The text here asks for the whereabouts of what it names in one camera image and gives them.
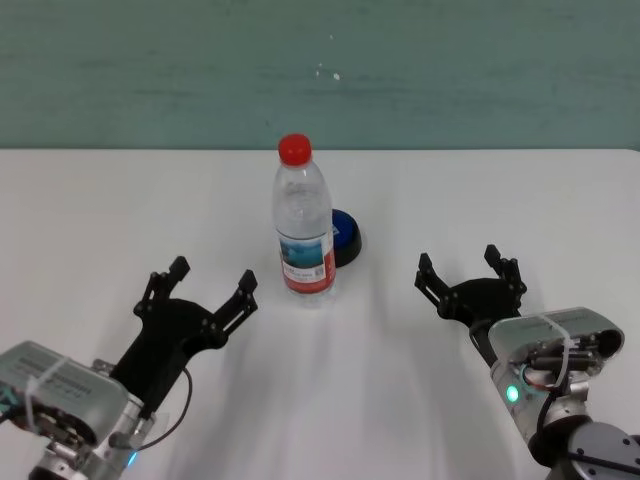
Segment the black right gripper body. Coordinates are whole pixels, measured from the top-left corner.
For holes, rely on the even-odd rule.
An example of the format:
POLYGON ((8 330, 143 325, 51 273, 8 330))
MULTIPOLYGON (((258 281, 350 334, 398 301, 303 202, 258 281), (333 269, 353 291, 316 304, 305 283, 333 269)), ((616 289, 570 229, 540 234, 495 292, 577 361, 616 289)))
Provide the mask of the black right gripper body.
POLYGON ((449 288, 442 296, 438 314, 468 328, 471 343, 486 363, 495 363, 495 351, 488 338, 498 321, 520 315, 522 282, 480 278, 449 288))

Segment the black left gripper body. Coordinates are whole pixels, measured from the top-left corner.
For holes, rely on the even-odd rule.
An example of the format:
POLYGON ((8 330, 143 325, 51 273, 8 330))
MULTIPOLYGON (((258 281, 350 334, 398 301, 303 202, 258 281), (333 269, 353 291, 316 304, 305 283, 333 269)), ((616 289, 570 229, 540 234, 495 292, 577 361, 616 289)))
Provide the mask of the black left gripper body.
POLYGON ((191 301, 170 299, 143 312, 141 320, 141 332, 110 377, 142 402, 140 416, 148 419, 192 357, 224 346, 229 305, 210 312, 191 301))

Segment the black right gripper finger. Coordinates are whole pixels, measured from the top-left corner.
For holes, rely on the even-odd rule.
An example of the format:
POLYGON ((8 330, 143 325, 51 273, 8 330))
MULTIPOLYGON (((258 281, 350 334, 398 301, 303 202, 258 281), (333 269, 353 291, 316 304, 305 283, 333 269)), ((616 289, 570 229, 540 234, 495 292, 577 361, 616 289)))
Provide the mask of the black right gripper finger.
POLYGON ((437 275, 427 253, 420 255, 414 285, 433 304, 439 316, 449 315, 450 287, 437 275))
POLYGON ((487 245, 484 259, 497 276, 507 284, 507 288, 513 294, 515 300, 520 301, 527 292, 527 286, 522 281, 518 260, 516 258, 507 259, 502 257, 494 244, 487 245))

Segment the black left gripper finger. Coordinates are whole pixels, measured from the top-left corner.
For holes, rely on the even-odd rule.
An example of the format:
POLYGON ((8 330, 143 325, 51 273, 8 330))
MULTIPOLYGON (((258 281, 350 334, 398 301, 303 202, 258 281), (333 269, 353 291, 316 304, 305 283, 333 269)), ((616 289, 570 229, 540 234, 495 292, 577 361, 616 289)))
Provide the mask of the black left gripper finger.
POLYGON ((142 298, 133 309, 137 317, 144 317, 170 300, 174 288, 189 273, 190 265, 184 256, 178 256, 166 272, 152 272, 142 298))
POLYGON ((254 272, 247 269, 233 295, 215 312, 207 314, 203 332, 208 346, 225 346, 231 334, 257 311, 254 298, 257 286, 254 272))

